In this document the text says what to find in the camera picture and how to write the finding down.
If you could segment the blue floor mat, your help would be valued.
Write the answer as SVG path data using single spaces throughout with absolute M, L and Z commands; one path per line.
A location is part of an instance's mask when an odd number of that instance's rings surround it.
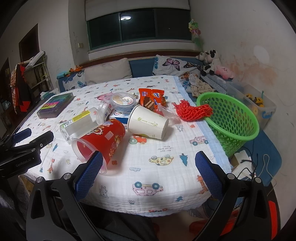
M 256 176 L 259 176 L 265 187 L 272 181 L 279 171 L 282 158 L 273 142 L 263 130 L 259 131 L 258 136 L 246 142 L 239 151 L 244 150 L 255 164 Z

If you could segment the red foam fruit net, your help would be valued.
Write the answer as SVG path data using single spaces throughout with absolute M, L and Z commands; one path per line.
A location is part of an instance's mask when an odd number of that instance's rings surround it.
M 204 104 L 201 106 L 192 106 L 186 100 L 181 100 L 179 104 L 173 102 L 177 115 L 187 122 L 198 121 L 203 118 L 209 118 L 213 114 L 213 109 L 208 105 Z

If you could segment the colourful wall decoration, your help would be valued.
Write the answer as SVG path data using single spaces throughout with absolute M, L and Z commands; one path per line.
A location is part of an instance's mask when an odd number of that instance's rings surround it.
M 189 22 L 189 31 L 192 34 L 193 42 L 201 51 L 203 51 L 203 43 L 201 40 L 201 30 L 199 29 L 198 23 L 193 19 L 191 19 L 191 21 Z

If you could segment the white paper cup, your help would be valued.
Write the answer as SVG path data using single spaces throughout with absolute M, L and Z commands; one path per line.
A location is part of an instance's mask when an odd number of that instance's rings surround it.
M 127 130 L 131 134 L 144 135 L 162 140 L 166 134 L 169 119 L 141 105 L 133 108 L 127 122 Z

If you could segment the clear round lidded container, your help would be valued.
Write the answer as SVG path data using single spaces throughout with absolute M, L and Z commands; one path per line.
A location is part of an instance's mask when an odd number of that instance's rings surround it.
M 110 92 L 98 96 L 97 99 L 99 100 L 96 117 L 98 124 L 103 124 L 109 120 L 109 116 L 113 111 L 131 113 L 133 108 L 138 105 L 138 99 L 126 92 Z

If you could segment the white cartoon print blanket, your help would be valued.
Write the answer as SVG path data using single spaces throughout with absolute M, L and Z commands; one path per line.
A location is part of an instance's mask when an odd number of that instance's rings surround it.
M 138 94 L 142 87 L 163 90 L 169 109 L 173 109 L 173 103 L 189 100 L 184 87 L 173 76 L 122 79 L 73 90 L 74 100 L 57 118 L 40 119 L 33 113 L 22 124 L 22 129 L 31 129 L 31 139 L 47 131 L 54 134 L 53 142 L 41 149 L 41 164 L 30 168 L 26 176 L 31 180 L 40 176 L 51 180 L 73 172 L 80 160 L 63 138 L 60 125 L 85 110 L 97 108 L 104 94 Z M 205 121 L 171 124 L 163 140 L 127 133 L 107 172 L 96 177 L 85 201 L 106 210 L 148 217 L 199 207 L 210 197 L 195 165 L 199 151 L 226 173 L 231 171 L 222 146 Z

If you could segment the pink plush toy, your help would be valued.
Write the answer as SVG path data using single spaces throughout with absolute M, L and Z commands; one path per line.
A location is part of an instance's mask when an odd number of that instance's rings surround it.
M 215 74 L 221 76 L 225 80 L 234 78 L 234 73 L 229 68 L 221 65 L 215 67 Z

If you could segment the butterfly print pillow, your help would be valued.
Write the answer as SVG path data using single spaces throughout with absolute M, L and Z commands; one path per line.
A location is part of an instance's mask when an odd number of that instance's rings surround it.
M 167 56 L 156 55 L 154 58 L 153 75 L 173 75 L 185 79 L 191 74 L 200 76 L 202 66 Z

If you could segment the blue white patterned cloth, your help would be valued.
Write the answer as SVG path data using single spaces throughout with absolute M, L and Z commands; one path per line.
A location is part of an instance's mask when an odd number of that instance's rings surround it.
M 201 76 L 201 80 L 209 84 L 217 92 L 222 94 L 227 93 L 226 81 L 221 79 L 220 77 L 216 75 L 206 75 L 206 76 Z

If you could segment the black white cow plush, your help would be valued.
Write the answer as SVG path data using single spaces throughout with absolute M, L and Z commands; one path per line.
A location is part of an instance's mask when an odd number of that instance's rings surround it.
M 203 62 L 200 70 L 202 76 L 206 76 L 207 74 L 214 75 L 216 66 L 221 64 L 220 55 L 216 49 L 200 52 L 196 56 L 196 59 Z

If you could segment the orange snack wrapper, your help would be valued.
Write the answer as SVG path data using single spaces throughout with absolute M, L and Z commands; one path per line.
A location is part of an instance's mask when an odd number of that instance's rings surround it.
M 163 115 L 159 106 L 166 106 L 166 99 L 164 97 L 165 91 L 159 89 L 140 88 L 139 89 L 139 103 L 144 108 L 147 108 L 155 113 Z

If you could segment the clear plastic bottle yellow label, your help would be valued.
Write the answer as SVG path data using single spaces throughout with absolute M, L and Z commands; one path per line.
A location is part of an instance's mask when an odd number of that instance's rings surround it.
M 60 125 L 61 135 L 68 144 L 99 126 L 96 121 L 97 111 L 96 108 L 83 111 Z

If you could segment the red paper cup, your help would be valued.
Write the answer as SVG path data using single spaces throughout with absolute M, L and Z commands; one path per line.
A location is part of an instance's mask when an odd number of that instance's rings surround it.
M 71 146 L 77 158 L 85 163 L 95 151 L 103 156 L 103 164 L 100 173 L 107 172 L 107 165 L 125 136 L 124 125 L 111 119 L 90 130 L 80 138 L 74 138 Z

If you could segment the blue white milk carton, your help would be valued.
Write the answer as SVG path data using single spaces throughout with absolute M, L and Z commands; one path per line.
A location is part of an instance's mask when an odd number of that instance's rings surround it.
M 130 117 L 130 113 L 121 113 L 119 111 L 113 111 L 109 116 L 109 119 L 116 119 L 120 121 L 125 127 L 127 127 L 128 119 Z

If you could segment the clear plastic toy bin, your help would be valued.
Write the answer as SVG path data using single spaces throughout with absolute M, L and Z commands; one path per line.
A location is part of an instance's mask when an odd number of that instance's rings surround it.
M 273 103 L 264 92 L 260 92 L 249 84 L 227 82 L 227 94 L 246 105 L 255 115 L 261 129 L 264 129 L 268 121 L 276 111 Z

